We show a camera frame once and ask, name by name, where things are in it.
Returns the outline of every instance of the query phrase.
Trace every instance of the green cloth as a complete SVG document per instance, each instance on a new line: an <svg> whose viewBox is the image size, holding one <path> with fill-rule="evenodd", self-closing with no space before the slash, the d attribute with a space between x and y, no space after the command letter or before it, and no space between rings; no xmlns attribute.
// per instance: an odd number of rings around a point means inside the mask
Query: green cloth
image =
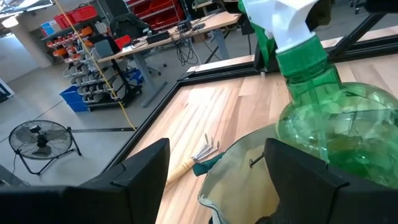
<svg viewBox="0 0 398 224"><path fill-rule="evenodd" d="M224 154L225 154L225 152L222 152L212 159L209 159L205 162L199 162L199 163L196 163L195 165L193 165L192 169L193 169L193 173L195 174L195 176L198 177L202 174L207 174L207 172L211 168L213 168L214 164L216 164L216 162L219 161L223 157Z"/></svg>

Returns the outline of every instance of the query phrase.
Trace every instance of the green plastic bottle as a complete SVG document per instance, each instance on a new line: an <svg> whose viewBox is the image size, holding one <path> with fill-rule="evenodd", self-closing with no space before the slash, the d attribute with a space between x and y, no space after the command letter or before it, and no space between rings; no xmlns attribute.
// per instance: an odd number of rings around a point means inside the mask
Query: green plastic bottle
<svg viewBox="0 0 398 224"><path fill-rule="evenodd" d="M278 138L349 173L398 189L395 97L372 85L342 83L317 36L277 59L293 99L280 115Z"/></svg>
<svg viewBox="0 0 398 224"><path fill-rule="evenodd" d="M398 101L378 87L341 82L305 24L316 1L240 0L257 27L262 53L276 42L292 96L276 136L351 174L398 189Z"/></svg>

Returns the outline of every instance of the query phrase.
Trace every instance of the floor fan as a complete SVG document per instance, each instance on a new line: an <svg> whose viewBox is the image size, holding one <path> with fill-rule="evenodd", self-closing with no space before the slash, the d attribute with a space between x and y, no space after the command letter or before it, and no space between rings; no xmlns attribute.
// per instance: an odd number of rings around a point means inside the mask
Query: floor fan
<svg viewBox="0 0 398 224"><path fill-rule="evenodd" d="M72 142L75 149L70 149ZM31 174L40 175L53 160L70 152L76 151L81 156L71 129L52 121L35 120L19 125L11 131L9 143ZM40 171L33 172L25 159L49 162Z"/></svg>

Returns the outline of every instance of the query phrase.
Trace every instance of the desk leg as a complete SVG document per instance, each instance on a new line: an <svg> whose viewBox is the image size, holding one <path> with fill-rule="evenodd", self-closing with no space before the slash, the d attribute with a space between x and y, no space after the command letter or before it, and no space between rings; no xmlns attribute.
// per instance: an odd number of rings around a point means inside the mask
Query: desk leg
<svg viewBox="0 0 398 224"><path fill-rule="evenodd" d="M214 37L217 41L218 49L220 51L221 59L227 60L229 59L228 50L225 45L224 34L221 29L214 30Z"/></svg>
<svg viewBox="0 0 398 224"><path fill-rule="evenodd" d="M159 92L163 89L167 82L164 82L161 86L156 86L148 71L148 67L145 63L144 57L140 53L134 54L134 61L136 62L138 69L141 71L141 75L144 78L146 84L145 87L148 89L149 92L149 96L141 103L141 106L145 108L159 94Z"/></svg>
<svg viewBox="0 0 398 224"><path fill-rule="evenodd" d="M206 6L203 7L202 10L203 10L203 13L205 14L205 16L207 16L207 15L208 15L208 12L207 12Z"/></svg>

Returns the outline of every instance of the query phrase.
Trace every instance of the blue bin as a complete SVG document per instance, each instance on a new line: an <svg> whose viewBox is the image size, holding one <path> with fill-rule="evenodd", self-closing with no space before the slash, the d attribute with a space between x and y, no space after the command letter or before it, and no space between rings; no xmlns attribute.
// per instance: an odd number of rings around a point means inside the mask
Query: blue bin
<svg viewBox="0 0 398 224"><path fill-rule="evenodd" d="M141 84L144 81L144 77L142 77L139 69L133 68L127 71L126 75L129 77L130 81L135 80L138 84Z"/></svg>
<svg viewBox="0 0 398 224"><path fill-rule="evenodd" d="M81 103L68 103L68 105L74 112L88 111L88 108L86 107L86 104L83 103L83 102L81 102Z"/></svg>
<svg viewBox="0 0 398 224"><path fill-rule="evenodd" d="M60 95L74 112L88 111L83 98L77 93L77 89L77 86L71 86L61 92Z"/></svg>

